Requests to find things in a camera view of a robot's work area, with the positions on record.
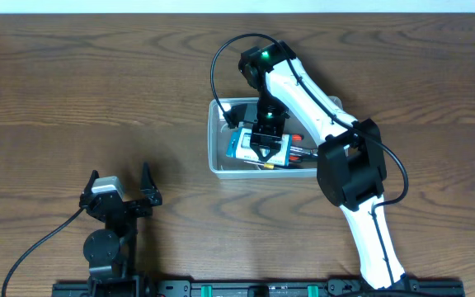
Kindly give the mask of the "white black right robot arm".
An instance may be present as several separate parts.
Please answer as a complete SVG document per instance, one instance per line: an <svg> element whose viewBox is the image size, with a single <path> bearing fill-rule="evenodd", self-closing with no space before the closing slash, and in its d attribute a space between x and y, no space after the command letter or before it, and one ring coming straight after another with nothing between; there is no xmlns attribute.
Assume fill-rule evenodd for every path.
<svg viewBox="0 0 475 297"><path fill-rule="evenodd" d="M240 141L261 162L289 155L284 132L290 115L317 145L317 182L346 217L360 258L360 273L374 289L388 289L405 273L393 249L383 213L387 177L378 126L343 111L309 77L284 42L241 54L238 69L259 92L256 121Z"/></svg>

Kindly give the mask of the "blue white screwdriver box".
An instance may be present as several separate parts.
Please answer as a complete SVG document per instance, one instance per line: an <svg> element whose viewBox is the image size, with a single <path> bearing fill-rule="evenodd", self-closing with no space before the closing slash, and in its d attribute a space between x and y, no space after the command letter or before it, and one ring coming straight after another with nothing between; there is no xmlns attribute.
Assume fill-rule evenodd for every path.
<svg viewBox="0 0 475 297"><path fill-rule="evenodd" d="M256 152L250 147L251 136L252 130L248 128L239 128L237 131L234 131L228 143L226 156L246 161L261 162ZM266 162L278 166L287 166L289 164L290 147L292 144L291 136L289 134L283 134L279 144L280 151L272 155Z"/></svg>

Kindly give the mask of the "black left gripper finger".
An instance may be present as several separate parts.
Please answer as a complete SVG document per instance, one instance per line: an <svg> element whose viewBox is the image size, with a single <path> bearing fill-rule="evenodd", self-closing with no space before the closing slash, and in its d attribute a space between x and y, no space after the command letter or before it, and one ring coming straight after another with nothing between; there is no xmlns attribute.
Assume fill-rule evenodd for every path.
<svg viewBox="0 0 475 297"><path fill-rule="evenodd" d="M82 194L83 195L90 195L92 193L92 187L95 182L95 180L99 177L99 173L97 170L93 170L91 173L91 176L89 177L89 180L87 184L85 185Z"/></svg>
<svg viewBox="0 0 475 297"><path fill-rule="evenodd" d="M159 190L154 183L154 180L151 176L150 167L147 162L143 163L140 191L149 200L159 199Z"/></svg>

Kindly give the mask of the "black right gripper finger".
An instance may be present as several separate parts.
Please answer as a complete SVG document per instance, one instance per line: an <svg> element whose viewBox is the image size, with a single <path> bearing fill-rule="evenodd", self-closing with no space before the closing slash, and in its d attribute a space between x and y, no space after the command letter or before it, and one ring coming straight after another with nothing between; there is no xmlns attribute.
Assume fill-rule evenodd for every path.
<svg viewBox="0 0 475 297"><path fill-rule="evenodd" d="M257 155L259 161L265 162L267 160L266 156L261 151L261 145L259 143L251 141L250 148Z"/></svg>
<svg viewBox="0 0 475 297"><path fill-rule="evenodd" d="M273 158L276 154L278 154L282 149L282 145L281 144L271 144L269 145L268 147L264 147L262 149L262 153L263 153L263 161L264 162L267 162L269 161L271 158Z"/></svg>

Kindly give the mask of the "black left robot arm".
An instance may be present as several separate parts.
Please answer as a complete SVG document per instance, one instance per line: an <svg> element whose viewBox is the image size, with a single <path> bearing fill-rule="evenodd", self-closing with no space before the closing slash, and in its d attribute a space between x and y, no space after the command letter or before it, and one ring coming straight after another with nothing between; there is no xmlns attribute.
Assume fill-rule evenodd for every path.
<svg viewBox="0 0 475 297"><path fill-rule="evenodd" d="M135 267L137 221L151 216L153 208L162 204L148 163L143 165L140 191L140 199L125 200L118 177L100 177L94 170L80 195L80 208L105 224L87 237L82 248L89 266L90 296L156 294L147 275Z"/></svg>

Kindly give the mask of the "silver combination wrench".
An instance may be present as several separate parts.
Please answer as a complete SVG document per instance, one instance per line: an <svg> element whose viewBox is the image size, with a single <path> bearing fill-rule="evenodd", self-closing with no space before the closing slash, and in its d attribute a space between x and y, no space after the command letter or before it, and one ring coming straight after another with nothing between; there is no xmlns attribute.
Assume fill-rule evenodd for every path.
<svg viewBox="0 0 475 297"><path fill-rule="evenodd" d="M298 156L298 157L316 158L317 149L316 148L300 148L296 146L291 146L290 154L294 156Z"/></svg>

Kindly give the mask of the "red handled pliers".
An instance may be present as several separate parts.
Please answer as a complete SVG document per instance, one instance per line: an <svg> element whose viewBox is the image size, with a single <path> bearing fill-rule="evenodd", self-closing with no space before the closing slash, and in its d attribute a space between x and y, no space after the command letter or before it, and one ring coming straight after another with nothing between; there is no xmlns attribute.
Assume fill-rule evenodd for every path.
<svg viewBox="0 0 475 297"><path fill-rule="evenodd" d="M296 142L296 141L301 141L302 139L303 139L303 136L302 136L301 134L293 134L293 135L292 135L292 140L293 140L294 142ZM299 157L296 156L296 155L291 154L290 157L289 157L289 160L290 160L291 162L296 162L296 161L299 160Z"/></svg>

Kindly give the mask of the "black yellow screwdriver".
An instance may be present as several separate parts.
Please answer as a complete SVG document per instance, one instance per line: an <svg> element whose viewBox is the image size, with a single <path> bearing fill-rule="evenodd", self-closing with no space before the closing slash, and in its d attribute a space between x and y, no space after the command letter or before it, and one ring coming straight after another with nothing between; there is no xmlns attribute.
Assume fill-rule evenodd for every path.
<svg viewBox="0 0 475 297"><path fill-rule="evenodd" d="M261 163L261 162L255 162L255 161L245 161L245 163L255 165L259 170L296 170L296 169L302 169L301 166L297 164L289 164L287 166L282 166L282 165L276 165L273 163Z"/></svg>

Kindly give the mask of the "clear plastic storage container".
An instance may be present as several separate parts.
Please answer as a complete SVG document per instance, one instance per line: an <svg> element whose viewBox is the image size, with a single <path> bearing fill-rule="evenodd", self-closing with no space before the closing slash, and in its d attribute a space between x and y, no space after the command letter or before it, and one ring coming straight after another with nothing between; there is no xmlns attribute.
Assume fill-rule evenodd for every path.
<svg viewBox="0 0 475 297"><path fill-rule="evenodd" d="M212 101L209 106L208 117L208 160L210 170L220 179L261 179L261 178L290 178L290 177L315 177L317 175L317 162L315 158L299 157L296 162L302 169L296 170L259 170L255 165L245 163L246 160L226 156L229 140L234 131L239 128L252 129L252 124L241 124L239 127L229 129L223 112L231 106L242 103L257 104L255 97L227 98L220 102ZM321 111L315 112L310 107L300 108L291 105L288 110L289 118L285 120L283 134L301 134L303 139L294 142L291 146L306 149L317 149L328 135L337 136L345 131L344 128L332 121Z"/></svg>

